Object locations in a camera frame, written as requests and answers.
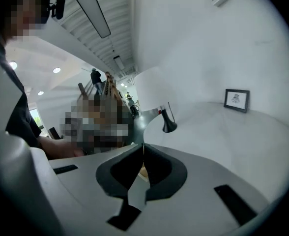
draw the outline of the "picture frame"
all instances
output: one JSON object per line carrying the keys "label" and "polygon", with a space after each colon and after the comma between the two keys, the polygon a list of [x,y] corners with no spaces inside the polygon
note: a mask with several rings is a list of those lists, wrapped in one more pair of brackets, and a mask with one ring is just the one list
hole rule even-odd
{"label": "picture frame", "polygon": [[250,92],[248,90],[226,89],[224,107],[246,113]]}

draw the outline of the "black picture frame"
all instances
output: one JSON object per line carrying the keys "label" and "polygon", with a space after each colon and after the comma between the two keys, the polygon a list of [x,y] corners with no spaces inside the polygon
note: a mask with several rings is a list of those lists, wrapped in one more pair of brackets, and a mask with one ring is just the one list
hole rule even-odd
{"label": "black picture frame", "polygon": [[[228,99],[228,93],[229,92],[239,92],[239,93],[245,93],[246,94],[245,109],[227,105],[227,99]],[[231,108],[231,109],[246,113],[247,109],[248,109],[249,94],[250,94],[250,92],[248,90],[226,89],[225,90],[224,107],[225,108]]]}

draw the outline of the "white ceiling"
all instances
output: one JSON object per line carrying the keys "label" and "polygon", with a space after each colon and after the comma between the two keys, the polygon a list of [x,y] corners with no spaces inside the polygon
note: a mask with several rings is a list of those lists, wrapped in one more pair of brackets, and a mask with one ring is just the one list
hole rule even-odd
{"label": "white ceiling", "polygon": [[[117,80],[134,72],[131,47],[128,0],[98,0],[111,35],[101,38],[76,0],[66,0],[64,17],[57,21],[90,52],[106,64]],[[125,69],[121,71],[113,58],[120,55]]]}
{"label": "white ceiling", "polygon": [[[82,68],[91,71],[92,65],[82,61],[72,54],[56,47],[38,37],[24,37],[22,40],[9,42],[6,46],[8,62],[18,64],[15,70],[25,87],[30,103],[36,102],[39,91],[48,91],[68,78],[82,72]],[[61,71],[53,73],[60,67]]]}

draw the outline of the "person's arm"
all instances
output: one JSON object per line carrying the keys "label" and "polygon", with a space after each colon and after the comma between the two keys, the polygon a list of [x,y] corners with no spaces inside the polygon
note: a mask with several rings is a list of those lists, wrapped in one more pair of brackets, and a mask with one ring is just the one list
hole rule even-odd
{"label": "person's arm", "polygon": [[67,142],[65,139],[53,140],[43,136],[39,136],[37,139],[49,159],[61,159],[84,155],[81,148],[77,148],[74,143]]}

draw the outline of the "white table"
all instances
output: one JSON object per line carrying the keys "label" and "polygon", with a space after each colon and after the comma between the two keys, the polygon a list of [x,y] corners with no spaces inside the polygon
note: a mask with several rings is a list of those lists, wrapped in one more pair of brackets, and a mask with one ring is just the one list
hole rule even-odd
{"label": "white table", "polygon": [[159,115],[145,129],[145,143],[211,159],[250,183],[269,202],[283,195],[289,184],[289,127],[266,114],[251,110],[245,114],[219,103],[173,108],[177,129],[164,133]]}

